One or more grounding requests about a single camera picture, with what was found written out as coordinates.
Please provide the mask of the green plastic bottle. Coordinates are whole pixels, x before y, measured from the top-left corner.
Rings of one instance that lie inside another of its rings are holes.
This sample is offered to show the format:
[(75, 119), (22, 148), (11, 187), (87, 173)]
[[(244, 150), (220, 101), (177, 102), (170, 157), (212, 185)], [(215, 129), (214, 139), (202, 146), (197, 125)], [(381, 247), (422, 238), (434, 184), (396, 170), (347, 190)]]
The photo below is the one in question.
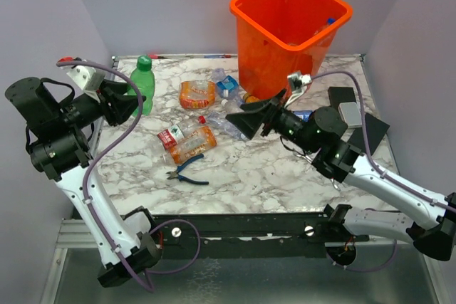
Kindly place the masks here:
[(143, 100), (142, 115), (148, 116), (153, 108), (155, 94), (155, 75), (152, 71), (152, 59), (142, 55), (137, 59), (136, 68), (130, 75), (131, 81), (146, 98)]

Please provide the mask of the blue label slim bottle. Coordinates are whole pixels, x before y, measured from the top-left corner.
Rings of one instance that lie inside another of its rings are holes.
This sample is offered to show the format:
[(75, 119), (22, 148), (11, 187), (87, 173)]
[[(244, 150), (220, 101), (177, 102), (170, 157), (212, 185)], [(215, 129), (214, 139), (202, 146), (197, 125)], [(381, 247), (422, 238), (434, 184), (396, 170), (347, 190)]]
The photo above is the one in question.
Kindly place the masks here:
[(294, 111), (294, 114), (299, 117), (301, 120), (304, 122), (308, 122), (310, 116), (312, 115), (313, 110), (296, 110)]

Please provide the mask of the clear water bottle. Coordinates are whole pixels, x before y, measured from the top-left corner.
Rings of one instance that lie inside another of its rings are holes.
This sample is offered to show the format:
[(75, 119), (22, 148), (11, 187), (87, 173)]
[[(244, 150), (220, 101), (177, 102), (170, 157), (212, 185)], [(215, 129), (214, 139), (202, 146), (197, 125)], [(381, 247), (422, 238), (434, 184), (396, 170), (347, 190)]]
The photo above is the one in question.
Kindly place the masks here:
[(247, 140), (247, 137), (226, 119), (228, 114), (242, 111), (239, 102), (236, 100), (224, 99), (221, 101), (221, 106), (221, 111), (212, 111), (205, 117), (206, 122), (220, 132), (223, 132), (236, 140)]

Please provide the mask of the Pepsi bottle blue cap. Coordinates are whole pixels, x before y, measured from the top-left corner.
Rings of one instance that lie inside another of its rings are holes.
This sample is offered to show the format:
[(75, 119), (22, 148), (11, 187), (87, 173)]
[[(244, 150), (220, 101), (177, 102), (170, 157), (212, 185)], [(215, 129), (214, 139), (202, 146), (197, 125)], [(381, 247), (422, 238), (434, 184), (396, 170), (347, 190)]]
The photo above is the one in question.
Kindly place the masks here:
[(317, 30), (315, 30), (314, 32), (314, 35), (316, 36), (317, 34), (319, 34), (320, 32), (324, 31), (325, 29), (327, 29), (329, 26), (331, 26), (333, 23), (335, 23), (335, 19), (334, 18), (328, 18), (325, 22), (324, 25), (322, 25), (320, 28), (318, 28)]

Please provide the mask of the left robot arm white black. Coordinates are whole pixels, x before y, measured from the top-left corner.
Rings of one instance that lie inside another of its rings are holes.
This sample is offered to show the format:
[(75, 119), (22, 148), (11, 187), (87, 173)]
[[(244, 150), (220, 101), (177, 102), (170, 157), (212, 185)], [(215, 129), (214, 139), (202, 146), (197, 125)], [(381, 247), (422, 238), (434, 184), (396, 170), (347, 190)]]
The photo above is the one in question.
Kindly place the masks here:
[(127, 94), (126, 83), (103, 80), (95, 98), (70, 94), (58, 102), (46, 83), (45, 78), (18, 80), (6, 89), (5, 97), (25, 119), (27, 134), (37, 138), (26, 143), (32, 165), (66, 194), (92, 233), (103, 265), (99, 283), (104, 288), (122, 285), (132, 276), (121, 256), (134, 273), (159, 261), (161, 252), (154, 240), (157, 225), (143, 206), (119, 214), (96, 171), (90, 173), (88, 186), (83, 186), (93, 157), (82, 129), (101, 117), (113, 126), (124, 123), (138, 99)]

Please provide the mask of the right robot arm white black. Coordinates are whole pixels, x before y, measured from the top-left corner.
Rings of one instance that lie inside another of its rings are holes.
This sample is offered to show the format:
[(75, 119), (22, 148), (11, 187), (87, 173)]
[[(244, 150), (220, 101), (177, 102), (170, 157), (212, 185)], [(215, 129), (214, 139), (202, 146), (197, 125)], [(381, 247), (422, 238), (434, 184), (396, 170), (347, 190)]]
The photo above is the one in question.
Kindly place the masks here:
[(328, 179), (357, 187), (395, 207), (396, 213), (338, 206), (338, 217), (327, 223), (328, 235), (337, 241), (347, 236), (373, 235), (412, 244), (422, 254), (449, 261), (455, 246), (455, 195), (445, 196), (420, 187), (379, 166), (368, 152), (341, 139), (347, 130), (332, 107), (314, 110), (302, 120), (282, 104), (282, 95), (241, 106), (226, 119), (247, 138), (275, 131), (306, 154)]

